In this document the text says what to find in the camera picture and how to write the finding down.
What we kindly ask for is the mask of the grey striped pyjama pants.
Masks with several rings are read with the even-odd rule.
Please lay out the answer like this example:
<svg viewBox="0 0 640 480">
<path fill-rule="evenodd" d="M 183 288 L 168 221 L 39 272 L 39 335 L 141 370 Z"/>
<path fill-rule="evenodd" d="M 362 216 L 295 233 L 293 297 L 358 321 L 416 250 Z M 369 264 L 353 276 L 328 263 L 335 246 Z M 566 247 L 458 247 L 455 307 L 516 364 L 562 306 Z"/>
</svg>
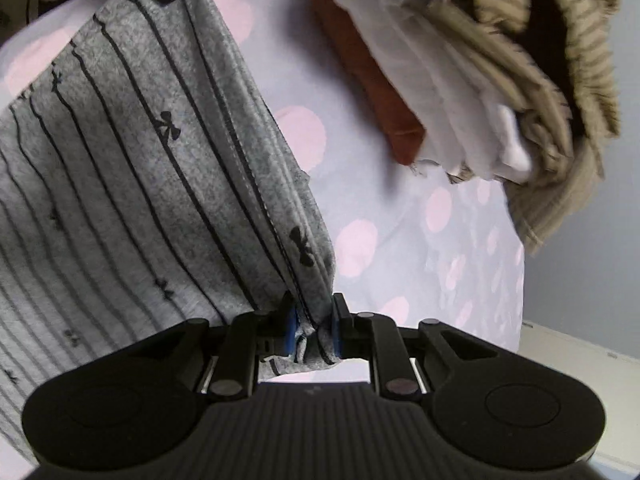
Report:
<svg viewBox="0 0 640 480">
<path fill-rule="evenodd" d="M 330 366 L 334 252 L 214 0 L 107 0 L 1 116 L 1 433 L 48 379 L 188 318 L 296 307 L 262 377 Z"/>
</svg>

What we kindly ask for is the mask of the polka dot bed sheet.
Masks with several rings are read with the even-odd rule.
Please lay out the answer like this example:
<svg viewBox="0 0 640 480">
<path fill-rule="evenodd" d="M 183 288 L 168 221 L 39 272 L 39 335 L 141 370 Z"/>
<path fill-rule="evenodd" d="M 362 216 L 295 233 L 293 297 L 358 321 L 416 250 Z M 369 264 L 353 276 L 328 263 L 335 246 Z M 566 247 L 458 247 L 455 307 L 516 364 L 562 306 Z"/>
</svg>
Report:
<svg viewBox="0 0 640 480">
<path fill-rule="evenodd" d="M 1 50 L 1 116 L 105 0 L 73 0 Z M 335 250 L 334 286 L 356 311 L 405 326 L 441 320 L 518 348 L 523 247 L 499 183 L 452 183 L 396 164 L 310 0 L 214 0 L 299 167 Z M 32 460 L 1 434 L 1 474 Z"/>
</svg>

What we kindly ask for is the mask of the rust brown folded garment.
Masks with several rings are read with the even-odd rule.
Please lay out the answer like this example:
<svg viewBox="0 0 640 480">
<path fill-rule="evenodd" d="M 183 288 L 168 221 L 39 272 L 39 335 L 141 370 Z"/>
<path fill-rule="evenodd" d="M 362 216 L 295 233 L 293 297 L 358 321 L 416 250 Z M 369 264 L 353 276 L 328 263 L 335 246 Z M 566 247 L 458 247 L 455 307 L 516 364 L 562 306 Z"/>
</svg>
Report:
<svg viewBox="0 0 640 480">
<path fill-rule="evenodd" d="M 426 136 L 424 127 L 378 67 L 349 14 L 334 0 L 311 0 L 311 9 L 344 69 L 360 84 L 394 161 L 413 164 Z"/>
</svg>

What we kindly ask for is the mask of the white folded garment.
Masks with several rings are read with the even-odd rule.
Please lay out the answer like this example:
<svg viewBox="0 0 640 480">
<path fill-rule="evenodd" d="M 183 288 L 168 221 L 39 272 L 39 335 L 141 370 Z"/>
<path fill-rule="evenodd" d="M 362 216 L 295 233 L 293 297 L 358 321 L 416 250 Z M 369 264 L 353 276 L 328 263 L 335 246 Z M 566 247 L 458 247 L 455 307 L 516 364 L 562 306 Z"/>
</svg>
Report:
<svg viewBox="0 0 640 480">
<path fill-rule="evenodd" d="M 514 110 L 425 18 L 405 9 L 404 0 L 334 2 L 425 129 L 418 162 L 434 162 L 456 178 L 530 177 L 533 161 Z"/>
</svg>

